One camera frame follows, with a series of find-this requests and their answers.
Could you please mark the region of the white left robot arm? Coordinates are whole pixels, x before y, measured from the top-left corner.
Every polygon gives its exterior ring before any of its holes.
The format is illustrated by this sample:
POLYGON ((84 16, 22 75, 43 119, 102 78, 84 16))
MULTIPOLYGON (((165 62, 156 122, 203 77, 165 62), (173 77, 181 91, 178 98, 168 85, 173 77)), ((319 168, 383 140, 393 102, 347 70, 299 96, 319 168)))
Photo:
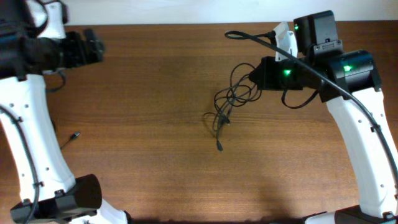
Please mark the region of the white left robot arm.
POLYGON ((102 196, 93 174, 75 177, 50 119, 44 77, 103 60, 91 29, 66 32, 61 1, 1 2, 1 125, 19 175, 15 223, 131 223, 102 196))

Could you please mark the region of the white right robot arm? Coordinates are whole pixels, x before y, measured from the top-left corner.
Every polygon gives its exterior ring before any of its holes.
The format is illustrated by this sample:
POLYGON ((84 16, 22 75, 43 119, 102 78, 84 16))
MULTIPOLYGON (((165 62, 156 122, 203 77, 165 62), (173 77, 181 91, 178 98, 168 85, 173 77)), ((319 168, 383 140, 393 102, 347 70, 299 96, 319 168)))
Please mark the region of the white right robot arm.
POLYGON ((315 90, 338 125, 359 190, 357 205, 302 222, 396 223, 397 149, 372 55, 343 50, 331 11, 296 18, 293 29, 281 22, 268 38, 278 51, 264 57, 249 79, 261 90, 315 90))

